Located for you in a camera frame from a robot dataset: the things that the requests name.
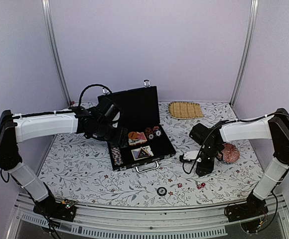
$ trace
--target poker chip stack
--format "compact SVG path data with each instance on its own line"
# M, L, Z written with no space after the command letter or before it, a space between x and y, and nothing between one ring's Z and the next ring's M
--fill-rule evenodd
M123 161L122 161L122 157L121 157L119 148L118 147L112 147L111 152L113 154L113 159L114 159L115 165L122 165Z
M145 129L145 136L149 139L149 140L153 140L154 138L154 134L153 134L153 131L152 131L152 128L146 128Z

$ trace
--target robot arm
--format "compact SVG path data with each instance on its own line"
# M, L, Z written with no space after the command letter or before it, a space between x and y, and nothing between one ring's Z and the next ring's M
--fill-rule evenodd
M12 114L4 111L0 118L0 168L24 188L35 200L36 213L73 221L76 209L57 203L48 187L22 161L17 144L27 139L58 133L84 133L86 138L127 145L128 131L114 127L120 112L108 98L90 109L71 107L68 110L40 114Z
M184 155L184 159L196 156L196 172L204 176L213 171L214 158L223 150L224 142L241 139L271 139L274 145L273 159L263 178L250 193L245 204L226 208L229 221L250 218L267 212L265 198L284 179L289 171L289 114L278 109L274 115L260 120L243 120L231 123L219 122L212 128L197 124L190 137L202 145L200 154Z

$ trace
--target poker chip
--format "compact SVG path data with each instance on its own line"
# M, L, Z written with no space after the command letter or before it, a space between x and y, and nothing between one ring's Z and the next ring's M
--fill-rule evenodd
M130 133L128 133L128 138L133 140L133 141L137 141L140 139L140 136L137 132L130 132Z
M159 196L165 196L166 195L166 188L160 187L157 189L156 192L158 193Z
M161 136L161 130L160 130L159 126L153 127L153 133L154 133L155 136L157 136L157 137Z
M149 139L149 140L153 140L154 138L154 134L153 134L153 131L152 131L152 128L146 128L145 129L145 136Z

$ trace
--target metal bar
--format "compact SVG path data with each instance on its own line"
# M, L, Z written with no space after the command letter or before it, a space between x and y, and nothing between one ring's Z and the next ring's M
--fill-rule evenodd
M41 215L35 215L33 213L26 213L22 214L22 220L47 228L47 221ZM197 229L197 228L190 228L191 230L184 229L183 231L162 231L159 232L156 228L152 229L145 229L140 231L117 231L115 229L100 229L100 228L93 228L83 223L75 224L75 223L68 223L62 222L60 228L58 229L59 232L74 234L77 236L85 236L88 238L97 238L97 239L144 239L144 238L152 238L152 239L163 239L167 238L194 238L193 235L198 234L198 238L201 239L208 239L208 238L216 238L219 236L227 236L225 227L220 225L217 227L205 228L205 229Z
M232 96L230 99L230 105L232 107L234 107L234 105L236 103L236 100L237 100L237 97L239 94L239 90L241 87L243 75L245 72L245 67L246 67L246 63L248 60L250 47L251 47L252 36L253 36L254 28L255 28L256 15L257 15L257 11L258 11L258 4L259 4L259 0L252 0L252 2L251 2L249 26L248 26L248 31L247 31L247 35L246 35L243 55L242 55L242 59L241 59L241 63L240 63L240 68L238 71L238 76L237 76L237 79L235 82L234 90L233 90L233 93L232 93Z
M284 231L284 236L286 239L289 239L289 211L283 210L279 212L279 217L280 217L282 229Z
M68 87L67 87L67 84L65 81L65 77L64 77L64 73L63 73L63 70L61 67L61 63L60 63L60 57L58 54L58 49L57 49L57 44L56 44L55 32L54 32L54 28L53 28L52 19L51 19L49 0L42 0L42 6L43 6L45 23L46 23L46 27L47 27L47 32L48 32L48 36L49 36L51 49L53 52L54 61L56 64L56 69L57 69L57 74L58 74L60 86L61 86L62 92L64 94L64 98L66 100L66 103L68 106L70 106L71 99L70 99L69 90L68 90Z
M287 210L282 195L278 195L278 201L278 212ZM80 233L83 233L85 230L88 232L88 236L90 235L89 231L102 231L102 233L111 232L119 234L120 238L124 238L122 237L124 233L129 234L129 238L130 235L139 235L140 238L145 238L144 236L149 237L151 233L160 235L160 238L166 238L165 235L179 234L183 236L183 234L189 233L187 238L195 238L192 237L191 233L240 223L228 222L228 219L223 213L227 205L210 205L210 207L207 208L198 207L197 205L196 208L182 207L178 209L169 208L168 210L163 208L160 208L160 210L150 208L139 210L137 207L115 209L109 205L106 205L107 208L99 208L94 205L95 204L90 204L90 206L87 206L85 203L76 204L78 209L75 221L72 223L62 222L61 227L69 230L62 231L62 228L60 228L60 231L75 233L76 229L79 230L80 228ZM267 205L269 208L268 214L273 214L276 208L276 201L273 196L267 198ZM32 212L33 206L33 202L26 194L20 194L15 205L18 210L29 216L29 218L24 218L23 220L42 223L41 220L43 220L43 217ZM257 217L242 220L241 222L255 218Z
M17 208L13 208L12 211L12 220L9 225L9 228L7 230L7 236L6 239L15 239L16 238L16 233L17 229L20 224L20 216L22 214L22 211L17 210Z
M282 196L282 194L277 194L277 197L279 199L279 202L284 201L284 198ZM23 202L23 201L27 201L30 204L33 204L32 200L29 198L29 195L26 192L20 192L19 196L18 196L18 201ZM136 210L136 212L143 212L143 211L151 211L151 212L159 212L159 211L163 211L163 213L165 212L169 212L169 211L175 211L175 210L194 210L194 209L204 209L204 210L209 210L211 208L215 209L215 208L222 208L224 206L227 206L228 204L232 204L232 203L243 203L245 202L246 199L240 199L240 200L234 200L234 201L230 201L230 202L223 202L223 203L214 203L214 204L205 204L205 205L192 205L192 206L174 206L174 207L134 207L134 209ZM266 198L267 204L270 204L271 201L272 203L275 203L275 198L273 197L273 195L269 195ZM112 210L128 210L129 212L132 212L132 209L129 206L115 206L115 205L106 205L106 204L94 204L94 203L77 203L75 204L76 207L81 208L81 209L99 209L99 210L109 210L110 212L112 212Z

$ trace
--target table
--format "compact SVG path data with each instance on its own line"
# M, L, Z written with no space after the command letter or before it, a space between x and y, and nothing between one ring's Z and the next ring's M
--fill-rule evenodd
M199 149L189 137L192 127L198 122L211 127L220 120L235 119L230 105L200 103L203 118L174 119L168 112L168 104L159 102L160 122L176 149L176 155L160 161L157 170L143 174L138 174L135 169L113 172L105 142L86 139L81 134L59 134L39 178L57 198L103 205L177 207L246 198L263 175L248 140L233 142L240 152L237 162L225 164L216 160L213 173L204 177L195 172L185 174L179 162L179 155ZM94 103L83 104L84 107L91 105ZM197 185L201 183L205 183L205 187L198 189ZM165 187L167 195L159 196L156 192L159 187Z

